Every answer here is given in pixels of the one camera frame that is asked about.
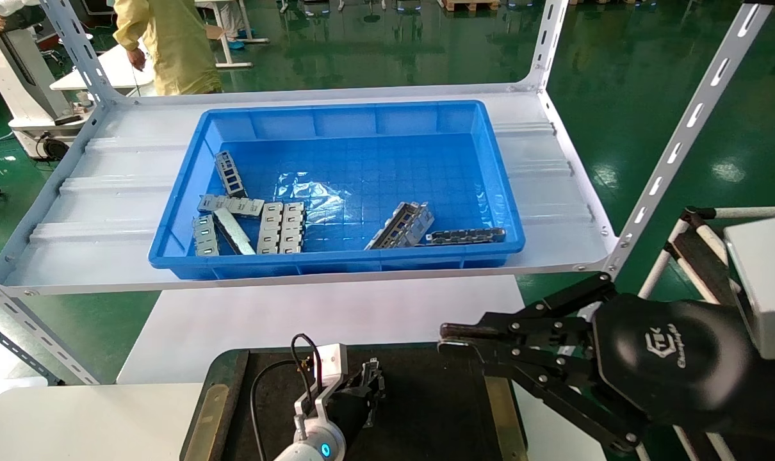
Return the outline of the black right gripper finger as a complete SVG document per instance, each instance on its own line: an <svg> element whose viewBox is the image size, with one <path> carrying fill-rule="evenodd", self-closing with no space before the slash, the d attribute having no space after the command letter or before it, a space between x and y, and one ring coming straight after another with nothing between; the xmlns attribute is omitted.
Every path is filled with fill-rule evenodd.
<svg viewBox="0 0 775 461"><path fill-rule="evenodd" d="M615 453L633 453L648 420L619 403L598 403L582 389L596 385L592 362L499 339L441 339L438 353L476 362L484 376L515 382L567 422Z"/></svg>
<svg viewBox="0 0 775 461"><path fill-rule="evenodd" d="M445 322L439 329L439 342L591 344L592 322L580 310L616 294L610 275L597 273L513 313L485 312L474 324Z"/></svg>

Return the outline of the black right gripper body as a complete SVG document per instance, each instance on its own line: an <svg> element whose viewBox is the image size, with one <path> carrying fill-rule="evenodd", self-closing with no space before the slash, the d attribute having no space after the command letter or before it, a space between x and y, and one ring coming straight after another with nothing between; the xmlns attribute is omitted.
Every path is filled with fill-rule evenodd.
<svg viewBox="0 0 775 461"><path fill-rule="evenodd" d="M651 422L775 439L775 360L738 311L622 293L592 327L601 378Z"/></svg>

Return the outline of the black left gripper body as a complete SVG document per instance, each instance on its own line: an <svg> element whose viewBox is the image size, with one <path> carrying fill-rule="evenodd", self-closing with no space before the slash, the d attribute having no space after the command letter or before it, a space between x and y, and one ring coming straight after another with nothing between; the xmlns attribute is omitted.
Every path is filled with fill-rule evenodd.
<svg viewBox="0 0 775 461"><path fill-rule="evenodd" d="M377 401L359 397L359 384L344 383L332 392L325 409L330 423L334 423L343 435L344 450L338 459L345 457L359 432L368 425L377 405Z"/></svg>

